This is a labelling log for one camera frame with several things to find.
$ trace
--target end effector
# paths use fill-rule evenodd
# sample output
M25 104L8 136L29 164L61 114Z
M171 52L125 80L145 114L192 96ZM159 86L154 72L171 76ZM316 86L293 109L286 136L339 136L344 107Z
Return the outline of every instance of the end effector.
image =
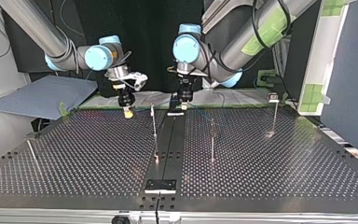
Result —
M181 103L193 100L192 85L197 77L209 77L219 84L231 88L241 78L242 72L226 77L215 77L214 72L221 69L218 63L218 53L212 53L208 47L200 41L201 27L196 24L181 24L179 36L173 43L173 56L177 61L177 73L179 76L178 99Z
M107 70L105 76L113 82L118 92L118 104L123 107L126 119L133 117L131 106L135 102L132 94L140 91L147 81L147 76L139 72L130 72L126 65L131 52L124 54L121 42L116 35L103 37L100 44L90 47L85 54L89 68L95 71Z

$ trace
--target green tape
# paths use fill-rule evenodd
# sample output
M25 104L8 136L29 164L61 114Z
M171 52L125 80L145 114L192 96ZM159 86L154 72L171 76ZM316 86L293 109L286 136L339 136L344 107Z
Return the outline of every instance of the green tape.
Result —
M59 109L60 109L61 116L66 117L66 116L69 115L69 112L66 109L66 105L63 102L60 102L60 108Z
M274 87L273 83L267 83L261 80L261 77L276 77L275 69L259 70L257 74L257 86L258 87Z
M344 8L345 0L324 0L322 9L323 17L340 16Z
M301 112L316 112L319 103L322 102L322 89L323 85L307 84L305 86L304 94L301 101Z
M277 7L271 16L258 28L261 39L264 43L271 47L278 40L283 38L282 32L286 29L287 19L283 10ZM257 37L254 35L249 42L243 47L242 52L251 56L255 56L263 49Z

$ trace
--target metal frame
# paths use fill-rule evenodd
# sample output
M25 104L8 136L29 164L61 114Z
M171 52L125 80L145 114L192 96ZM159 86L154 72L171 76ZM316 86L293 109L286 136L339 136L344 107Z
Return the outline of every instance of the metal frame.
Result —
M104 210L0 209L0 223L110 223L115 216L130 217L133 223L156 223L154 212ZM358 215L270 214L270 213L167 213L159 212L162 223L358 223Z

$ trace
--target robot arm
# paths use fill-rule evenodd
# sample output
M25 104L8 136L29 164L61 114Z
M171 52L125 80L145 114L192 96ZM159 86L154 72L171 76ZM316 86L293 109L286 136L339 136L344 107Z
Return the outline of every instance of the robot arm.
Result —
M106 76L114 82L126 118L132 117L131 111L126 111L135 98L129 87L124 85L124 80L134 79L134 89L139 91L145 85L147 76L127 72L127 57L118 36L100 38L99 45L76 48L74 42L50 22L35 0L0 0L0 6L45 52L45 60L51 70L107 70Z
M282 0L294 21L316 0ZM258 27L260 37L269 47L273 46L283 36L282 31L287 27L285 14L277 0L267 1L255 14L255 24ZM182 77L193 75L191 71L198 71L216 80L221 85L231 88L242 76L241 68L263 49L252 25L248 20L239 30L237 36L222 52L213 52L200 41L200 26L195 24L182 24L179 28L179 36L173 44L173 55L181 64L194 67L193 70L179 70Z

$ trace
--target metal table surface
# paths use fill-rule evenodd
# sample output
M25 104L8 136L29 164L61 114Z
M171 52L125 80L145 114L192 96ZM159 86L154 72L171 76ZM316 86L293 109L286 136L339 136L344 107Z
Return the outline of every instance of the metal table surface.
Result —
M291 108L79 111L0 160L0 208L358 214L358 160ZM214 161L211 119L215 120ZM144 194L176 179L174 195Z
M190 110L175 122L164 178L175 209L358 214L358 160L291 108ZM211 129L217 136L212 161Z

